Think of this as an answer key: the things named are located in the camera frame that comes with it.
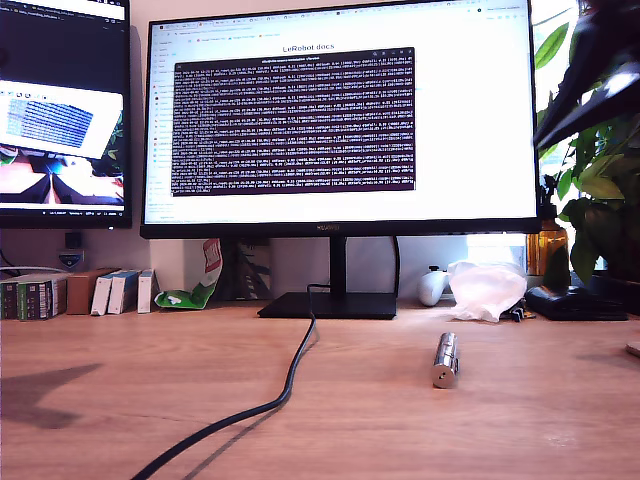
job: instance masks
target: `white wall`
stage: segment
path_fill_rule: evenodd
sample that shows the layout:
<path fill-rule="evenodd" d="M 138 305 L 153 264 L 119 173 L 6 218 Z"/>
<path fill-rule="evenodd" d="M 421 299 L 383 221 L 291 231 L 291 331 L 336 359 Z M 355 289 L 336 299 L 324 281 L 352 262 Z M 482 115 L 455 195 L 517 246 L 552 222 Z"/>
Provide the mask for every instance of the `white wall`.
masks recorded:
<path fill-rule="evenodd" d="M 88 268 L 153 266 L 163 289 L 191 289 L 202 275 L 203 261 L 199 240 L 147 241 L 138 235 L 141 208 L 143 164 L 143 89 L 146 78 L 148 22 L 171 18 L 286 10 L 326 5 L 367 3 L 363 0 L 132 0 L 132 125 L 134 227 L 131 230 L 87 230 L 84 232 Z M 276 295 L 304 290 L 309 282 L 328 280 L 327 239 L 273 240 L 273 289 Z M 347 244 L 348 284 L 352 291 L 391 291 L 394 256 L 388 238 L 354 238 Z M 58 251 L 64 247 L 61 231 L 5 230 L 2 248 L 14 263 L 59 267 Z M 466 258 L 465 237 L 400 239 L 400 295 L 415 296 L 418 278 L 429 265 L 446 266 Z"/>

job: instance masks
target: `screen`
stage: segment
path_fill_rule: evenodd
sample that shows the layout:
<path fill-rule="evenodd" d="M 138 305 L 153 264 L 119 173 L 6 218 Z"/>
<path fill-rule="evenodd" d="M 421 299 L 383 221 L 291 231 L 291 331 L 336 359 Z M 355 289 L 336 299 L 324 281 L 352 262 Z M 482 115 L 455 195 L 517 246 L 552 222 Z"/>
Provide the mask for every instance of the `screen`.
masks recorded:
<path fill-rule="evenodd" d="M 152 22 L 149 39 L 144 225 L 536 217 L 526 0 Z"/>
<path fill-rule="evenodd" d="M 0 226 L 130 224 L 125 2 L 0 0 Z"/>

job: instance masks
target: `monitor bezel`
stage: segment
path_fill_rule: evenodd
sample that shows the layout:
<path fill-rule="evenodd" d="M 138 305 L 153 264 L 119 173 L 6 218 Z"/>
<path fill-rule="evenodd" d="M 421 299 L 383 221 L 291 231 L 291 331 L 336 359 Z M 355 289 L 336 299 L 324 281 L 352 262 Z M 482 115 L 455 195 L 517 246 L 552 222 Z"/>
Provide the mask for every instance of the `monitor bezel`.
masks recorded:
<path fill-rule="evenodd" d="M 149 22 L 147 40 L 147 74 L 145 97 L 145 134 L 144 134 L 144 168 L 142 188 L 142 209 L 140 235 L 145 239 L 196 239 L 209 237 L 329 237 L 329 236 L 386 236 L 386 235 L 456 235 L 469 233 L 517 232 L 538 233 L 541 228 L 540 198 L 541 185 L 535 182 L 536 216 L 522 218 L 478 218 L 478 219 L 443 219 L 443 220 L 374 220 L 362 222 L 269 222 L 269 223 L 146 223 L 148 135 L 149 135 L 149 87 L 151 66 L 151 44 L 153 27 L 171 23 L 197 22 L 209 20 L 227 20 L 243 17 L 263 17 L 270 15 L 296 14 L 317 11 L 333 11 L 344 9 L 366 8 L 371 6 L 407 5 L 413 3 L 438 3 L 446 0 L 395 0 L 354 5 L 332 5 L 325 7 L 300 8 L 289 10 L 273 10 L 264 12 L 240 13 L 233 15 L 215 15 L 206 17 L 189 17 L 170 20 L 152 20 Z M 533 134 L 537 128 L 535 112 L 535 64 L 533 54 L 533 26 L 531 23 L 531 0 L 527 0 L 527 18 L 529 23 L 529 52 L 531 72 L 531 118 Z M 538 152 L 534 149 L 535 178 L 539 179 Z"/>
<path fill-rule="evenodd" d="M 20 213 L 4 213 L 4 212 L 25 212 L 24 209 L 0 209 L 0 228 L 21 228 L 21 229 L 76 229 L 76 228 L 131 228 L 133 225 L 133 195 L 131 187 L 133 185 L 132 176 L 132 159 L 131 159 L 131 20 L 130 20 L 130 2 L 129 0 L 120 0 L 120 6 L 124 7 L 124 30 L 125 45 L 123 52 L 123 60 L 126 68 L 123 68 L 124 83 L 127 88 L 123 92 L 123 108 L 122 108 L 122 124 L 124 131 L 124 211 L 120 215 L 37 215 L 37 214 L 20 214 Z M 29 212 L 49 211 L 49 209 L 34 209 Z"/>

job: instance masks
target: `box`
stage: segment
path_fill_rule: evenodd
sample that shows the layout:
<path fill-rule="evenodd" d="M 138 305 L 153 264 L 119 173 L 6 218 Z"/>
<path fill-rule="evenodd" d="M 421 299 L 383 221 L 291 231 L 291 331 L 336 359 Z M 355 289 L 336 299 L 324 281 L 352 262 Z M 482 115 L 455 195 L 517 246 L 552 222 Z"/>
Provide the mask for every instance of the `box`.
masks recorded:
<path fill-rule="evenodd" d="M 111 295 L 111 284 L 113 277 L 118 273 L 107 273 L 96 279 L 96 288 L 93 291 L 93 301 L 91 302 L 91 315 L 104 315 L 107 313 L 109 297 Z"/>
<path fill-rule="evenodd" d="M 113 275 L 107 313 L 119 315 L 136 302 L 139 275 L 139 270 L 126 270 Z"/>
<path fill-rule="evenodd" d="M 67 314 L 89 315 L 91 303 L 99 277 L 112 273 L 117 268 L 99 268 L 89 272 L 74 273 L 67 278 Z"/>
<path fill-rule="evenodd" d="M 159 291 L 155 271 L 152 268 L 144 270 L 138 278 L 138 313 L 151 313 Z"/>

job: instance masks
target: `terminal window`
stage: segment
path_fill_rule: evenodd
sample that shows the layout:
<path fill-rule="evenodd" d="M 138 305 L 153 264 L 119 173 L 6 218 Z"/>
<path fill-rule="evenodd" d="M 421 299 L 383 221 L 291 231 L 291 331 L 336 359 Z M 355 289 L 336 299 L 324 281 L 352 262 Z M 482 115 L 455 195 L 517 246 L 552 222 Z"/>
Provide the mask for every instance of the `terminal window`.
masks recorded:
<path fill-rule="evenodd" d="M 412 47 L 178 63 L 174 196 L 415 189 Z"/>

